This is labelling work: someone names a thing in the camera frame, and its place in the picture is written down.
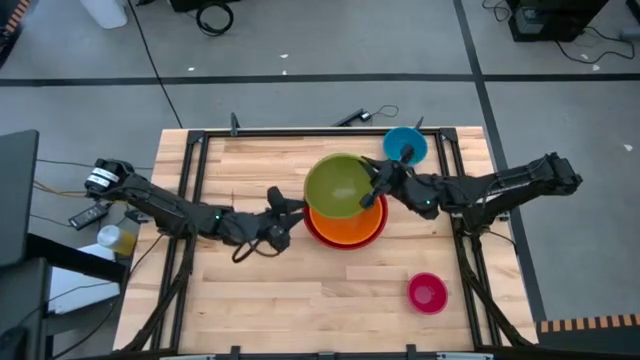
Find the orange bowl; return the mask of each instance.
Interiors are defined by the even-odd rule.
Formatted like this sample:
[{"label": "orange bowl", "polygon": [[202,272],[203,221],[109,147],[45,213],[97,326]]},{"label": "orange bowl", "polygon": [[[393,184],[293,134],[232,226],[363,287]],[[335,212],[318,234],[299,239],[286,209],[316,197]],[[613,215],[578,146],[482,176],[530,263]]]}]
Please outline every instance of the orange bowl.
[{"label": "orange bowl", "polygon": [[370,238],[380,226],[384,213],[380,197],[371,208],[348,219],[328,218],[313,209],[309,210],[311,223],[316,231],[328,241],[339,245],[355,245]]}]

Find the blue bowl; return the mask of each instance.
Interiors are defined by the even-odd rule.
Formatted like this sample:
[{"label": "blue bowl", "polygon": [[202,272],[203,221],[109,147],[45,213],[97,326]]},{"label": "blue bowl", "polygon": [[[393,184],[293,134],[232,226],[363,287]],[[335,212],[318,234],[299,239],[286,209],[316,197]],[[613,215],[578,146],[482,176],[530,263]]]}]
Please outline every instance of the blue bowl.
[{"label": "blue bowl", "polygon": [[409,165],[413,166],[427,156],[427,140],[424,139],[424,135],[420,131],[414,128],[399,127],[391,129],[384,136],[384,152],[391,160],[400,160],[402,148],[406,144],[413,146],[413,157],[409,160]]}]

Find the green bowl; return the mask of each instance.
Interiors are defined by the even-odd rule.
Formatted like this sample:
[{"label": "green bowl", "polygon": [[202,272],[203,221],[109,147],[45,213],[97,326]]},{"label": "green bowl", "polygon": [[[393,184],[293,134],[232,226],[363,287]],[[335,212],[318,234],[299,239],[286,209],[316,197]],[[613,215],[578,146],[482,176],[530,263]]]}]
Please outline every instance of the green bowl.
[{"label": "green bowl", "polygon": [[371,190],[363,160],[350,154],[333,154],[320,160],[304,181],[307,204],[322,216],[345,219],[364,209],[360,200]]}]

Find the power cord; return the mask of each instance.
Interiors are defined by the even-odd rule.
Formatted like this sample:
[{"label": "power cord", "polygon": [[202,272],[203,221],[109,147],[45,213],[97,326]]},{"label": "power cord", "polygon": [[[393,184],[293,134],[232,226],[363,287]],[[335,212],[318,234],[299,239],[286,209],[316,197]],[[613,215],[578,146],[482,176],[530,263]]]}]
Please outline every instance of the power cord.
[{"label": "power cord", "polygon": [[171,107],[171,111],[173,111],[173,115],[176,118],[176,122],[178,123],[178,126],[180,126],[180,129],[184,129],[184,126],[182,126],[182,121],[180,120],[180,116],[178,116],[178,112],[176,111],[176,108],[173,106],[173,102],[171,101],[171,98],[167,93],[167,89],[165,89],[164,84],[162,83],[162,78],[160,78],[160,74],[158,73],[156,64],[153,62],[153,58],[151,57],[151,51],[149,51],[149,45],[147,45],[147,39],[144,37],[144,33],[142,32],[142,26],[140,26],[140,20],[138,20],[138,15],[136,14],[136,10],[133,8],[133,5],[131,4],[131,0],[127,0],[127,3],[129,4],[129,8],[131,8],[131,13],[133,14],[133,18],[135,19],[136,25],[138,26],[138,31],[140,32],[140,37],[142,38],[142,44],[144,45],[144,49],[147,52],[147,56],[149,57],[149,62],[151,63],[153,72],[155,73],[156,79],[160,84],[160,88],[162,89],[164,96],[167,98],[167,102]]},{"label": "power cord", "polygon": [[[140,263],[142,263],[142,260],[151,252],[151,250],[153,250],[153,248],[158,244],[158,242],[160,241],[160,239],[162,239],[164,235],[160,235],[158,236],[158,238],[156,239],[156,241],[151,245],[151,247],[140,257],[140,259],[136,262],[136,264],[131,268],[131,271],[129,272],[129,277],[133,274],[133,272],[136,270],[136,268],[138,267],[138,265],[140,265]],[[57,353],[56,355],[52,356],[49,360],[55,360],[58,359],[66,354],[68,354],[70,351],[72,351],[73,349],[77,348],[78,346],[82,345],[82,343],[84,343],[85,341],[87,341],[91,336],[93,336],[101,327],[102,325],[104,325],[104,323],[107,322],[107,320],[109,319],[109,317],[111,316],[111,314],[113,314],[113,310],[115,309],[115,304],[117,304],[118,302],[120,302],[122,300],[122,298],[124,297],[124,291],[120,292],[120,296],[118,297],[118,301],[115,301],[113,303],[111,303],[111,307],[109,309],[109,311],[107,312],[106,316],[98,323],[98,325],[93,328],[93,330],[91,330],[87,335],[85,335],[82,339],[80,339],[78,342],[76,342],[75,344],[69,346],[68,348],[62,350],[61,352]]]},{"label": "power cord", "polygon": [[[202,21],[202,14],[205,10],[211,7],[219,7],[225,13],[227,13],[227,16],[229,17],[229,22],[227,22],[227,25],[222,28],[216,29],[211,27],[209,23]],[[200,8],[198,8],[195,16],[196,24],[198,25],[198,29],[200,29],[200,32],[211,37],[220,36],[229,31],[229,29],[231,29],[231,26],[233,25],[233,18],[233,11],[231,11],[229,5],[225,4],[223,1],[210,1],[203,4],[202,6],[200,6]]]},{"label": "power cord", "polygon": [[[71,161],[58,161],[58,160],[49,160],[49,159],[36,159],[36,161],[47,163],[47,164],[79,166],[79,167],[85,167],[90,169],[93,169],[96,167],[95,165],[82,164],[82,163],[71,162]],[[136,170],[153,170],[153,167],[134,166],[133,168]]]},{"label": "power cord", "polygon": [[[384,110],[386,108],[395,109],[395,112],[393,114],[387,114],[387,113],[382,111],[382,110]],[[373,119],[376,115],[382,115],[384,117],[394,118],[394,117],[398,116],[399,112],[400,112],[400,108],[398,106],[396,106],[396,105],[393,105],[393,104],[382,105],[380,107],[380,109],[378,109],[378,111],[376,111],[376,112],[371,114],[371,119]]]},{"label": "power cord", "polygon": [[511,17],[511,10],[508,7],[500,6],[505,0],[498,1],[495,5],[487,5],[487,0],[482,0],[482,8],[487,10],[493,10],[493,16],[498,22],[503,22]]},{"label": "power cord", "polygon": [[36,219],[40,219],[40,220],[44,220],[44,221],[48,221],[48,222],[50,222],[50,223],[54,223],[54,224],[56,224],[56,225],[60,225],[60,226],[64,226],[64,227],[69,227],[69,228],[72,228],[72,227],[73,227],[73,226],[71,226],[71,225],[69,225],[69,224],[64,224],[64,223],[61,223],[61,222],[59,222],[59,221],[56,221],[56,220],[52,220],[52,219],[46,218],[46,217],[44,217],[44,216],[34,215],[34,214],[29,214],[29,216],[34,217],[34,218],[36,218]]},{"label": "power cord", "polygon": [[84,198],[84,194],[86,193],[85,191],[58,191],[41,183],[38,180],[33,180],[33,188],[50,194],[73,198]]},{"label": "power cord", "polygon": [[575,58],[575,57],[567,54],[567,52],[564,50],[564,48],[562,47],[560,42],[558,40],[554,40],[556,45],[558,45],[558,48],[560,48],[560,51],[562,52],[562,55],[564,55],[564,57],[566,57],[569,60],[572,60],[572,61],[575,61],[575,62],[579,62],[581,64],[587,64],[587,65],[596,64],[598,61],[600,61],[600,59],[602,59],[607,54],[616,55],[616,56],[619,56],[619,57],[621,57],[623,59],[627,59],[627,60],[633,60],[636,57],[636,47],[631,41],[616,39],[616,38],[612,38],[612,37],[603,35],[600,31],[598,31],[598,29],[594,28],[593,26],[585,26],[585,29],[593,30],[593,32],[598,34],[598,36],[600,36],[604,40],[615,41],[615,42],[618,42],[618,43],[623,43],[623,44],[629,45],[631,47],[631,55],[626,55],[626,54],[622,54],[622,53],[619,53],[619,52],[616,52],[616,51],[607,50],[607,51],[603,52],[602,54],[600,54],[600,56],[598,56],[597,59],[592,60],[592,61],[585,60],[585,59],[579,59],[579,58]]}]

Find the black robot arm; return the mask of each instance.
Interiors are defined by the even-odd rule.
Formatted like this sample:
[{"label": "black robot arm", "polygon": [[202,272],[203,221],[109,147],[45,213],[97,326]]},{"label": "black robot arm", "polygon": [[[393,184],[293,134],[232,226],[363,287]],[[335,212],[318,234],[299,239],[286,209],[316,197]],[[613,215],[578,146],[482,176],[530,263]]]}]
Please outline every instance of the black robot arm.
[{"label": "black robot arm", "polygon": [[[254,252],[277,256],[289,246],[289,230],[304,217],[299,211],[304,202],[285,199],[276,187],[267,191],[271,207],[262,213],[252,214],[236,212],[230,206],[189,202],[153,185],[124,161],[98,159],[95,165],[84,184],[88,197],[97,201],[127,202],[153,217],[160,233],[186,241],[182,263],[166,294],[133,340],[121,351],[139,351],[144,347],[192,271],[198,236],[235,246],[234,262],[240,262]],[[267,242],[273,251],[264,253],[259,250],[261,242]]]},{"label": "black robot arm", "polygon": [[538,196],[570,195],[582,183],[569,161],[556,153],[481,177],[416,174],[403,160],[364,160],[373,190],[362,199],[362,206],[370,206],[375,196],[389,194],[427,220],[435,219],[439,209],[462,217],[472,234]]}]

